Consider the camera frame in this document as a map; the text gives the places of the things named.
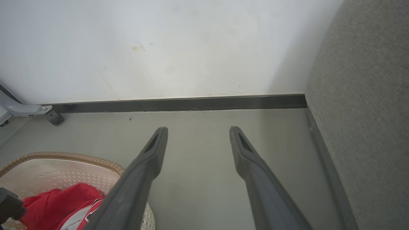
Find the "black object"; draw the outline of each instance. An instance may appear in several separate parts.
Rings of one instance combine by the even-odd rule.
[[[5,188],[0,188],[0,224],[4,224],[8,218],[19,220],[26,213],[23,202],[18,196]]]
[[[243,131],[230,128],[236,170],[247,186],[257,230],[312,230]]]
[[[168,128],[156,130],[125,170],[84,230],[139,229],[152,181],[159,175],[168,141]]]
[[[58,113],[153,112],[229,109],[306,108],[304,94],[200,97],[53,104]]]
[[[5,125],[8,124],[8,123],[10,123],[9,120],[5,120],[5,121],[3,122],[3,124],[0,124],[0,127],[3,127],[3,126],[5,126]]]
[[[51,124],[57,126],[61,124],[64,121],[64,118],[57,113],[53,108],[48,111],[45,116],[47,117],[47,120],[51,122]]]

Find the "black rubber foot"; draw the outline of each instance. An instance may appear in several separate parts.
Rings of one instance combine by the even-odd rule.
[[[3,127],[3,126],[5,126],[6,124],[8,124],[9,123],[9,120],[6,120],[5,122],[3,122],[3,124],[0,124],[0,127]]]
[[[51,109],[45,115],[47,116],[47,120],[55,126],[61,124],[64,121],[64,118],[54,109]]]

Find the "basket rim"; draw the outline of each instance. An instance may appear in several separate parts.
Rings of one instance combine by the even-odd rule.
[[[7,172],[12,170],[17,165],[20,165],[26,161],[34,160],[34,159],[56,159],[56,160],[71,160],[77,161],[82,163],[88,163],[91,165],[100,166],[111,171],[116,172],[118,175],[122,176],[125,169],[110,160],[105,160],[102,158],[79,154],[79,153],[66,153],[66,152],[33,152],[26,155],[23,155],[11,163],[7,164],[2,170],[0,170],[0,178],[3,177]]]

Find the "white wall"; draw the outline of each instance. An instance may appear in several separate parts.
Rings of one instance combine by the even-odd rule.
[[[27,104],[304,93],[340,0],[0,0]]]

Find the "gray metal bracket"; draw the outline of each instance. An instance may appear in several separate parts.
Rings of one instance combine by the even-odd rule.
[[[0,105],[3,106],[3,108],[5,108],[9,113],[11,113],[15,117],[27,115],[43,115],[52,109],[52,106],[20,104],[11,99],[1,90]]]

